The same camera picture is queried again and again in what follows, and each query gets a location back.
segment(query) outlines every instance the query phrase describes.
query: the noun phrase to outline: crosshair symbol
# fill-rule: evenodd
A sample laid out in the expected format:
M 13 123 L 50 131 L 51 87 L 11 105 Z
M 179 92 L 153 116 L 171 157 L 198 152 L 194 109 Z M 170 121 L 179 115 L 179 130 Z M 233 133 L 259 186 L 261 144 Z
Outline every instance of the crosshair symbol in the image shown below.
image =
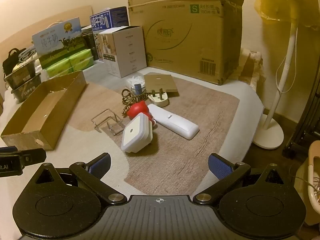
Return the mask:
M 165 201 L 165 200 L 164 200 L 163 198 L 157 198 L 156 201 L 157 201 L 158 203 L 162 203 L 162 202 Z

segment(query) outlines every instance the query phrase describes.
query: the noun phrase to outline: green s label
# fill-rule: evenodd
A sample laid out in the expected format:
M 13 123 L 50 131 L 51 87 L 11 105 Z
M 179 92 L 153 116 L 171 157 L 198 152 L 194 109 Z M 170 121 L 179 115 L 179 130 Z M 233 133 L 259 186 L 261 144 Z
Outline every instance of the green s label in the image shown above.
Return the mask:
M 190 12 L 191 13 L 200 13 L 198 4 L 190 4 Z

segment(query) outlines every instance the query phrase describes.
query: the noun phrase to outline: cardboard box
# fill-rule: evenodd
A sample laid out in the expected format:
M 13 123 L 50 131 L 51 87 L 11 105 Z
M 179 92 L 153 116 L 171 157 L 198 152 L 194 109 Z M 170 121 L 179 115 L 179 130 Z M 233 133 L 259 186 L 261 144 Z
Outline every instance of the cardboard box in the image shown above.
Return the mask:
M 82 71 L 41 83 L 9 120 L 2 140 L 20 151 L 53 150 L 85 87 Z
M 94 42 L 96 43 L 97 47 L 98 57 L 100 61 L 103 61 L 103 43 L 99 39 L 98 34 L 113 27 L 129 26 L 127 8 L 126 6 L 122 6 L 97 13 L 90 17 L 90 22 L 93 31 Z
M 42 69 L 86 48 L 80 19 L 53 25 L 32 35 Z
M 147 66 L 141 26 L 122 26 L 99 34 L 108 73 L 125 77 Z
M 128 0 L 148 66 L 223 84 L 238 66 L 244 0 Z

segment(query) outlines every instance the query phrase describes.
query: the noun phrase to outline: metal screw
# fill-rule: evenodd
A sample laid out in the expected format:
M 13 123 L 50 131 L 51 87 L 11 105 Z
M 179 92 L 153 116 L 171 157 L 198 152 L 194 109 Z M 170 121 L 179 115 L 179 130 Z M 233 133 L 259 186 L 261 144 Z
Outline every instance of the metal screw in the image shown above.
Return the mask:
M 111 201 L 117 202 L 117 201 L 123 200 L 124 196 L 119 193 L 114 193 L 114 194 L 109 195 L 108 199 L 110 199 Z
M 206 193 L 198 194 L 196 196 L 196 199 L 199 201 L 209 201 L 211 199 L 211 196 Z

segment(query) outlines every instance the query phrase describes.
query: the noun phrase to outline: white box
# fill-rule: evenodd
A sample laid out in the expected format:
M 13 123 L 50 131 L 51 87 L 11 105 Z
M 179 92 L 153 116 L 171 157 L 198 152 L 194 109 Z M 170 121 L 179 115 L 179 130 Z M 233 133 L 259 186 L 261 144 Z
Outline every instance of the white box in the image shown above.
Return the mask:
M 122 26 L 99 33 L 108 73 L 125 77 L 147 66 L 141 26 Z

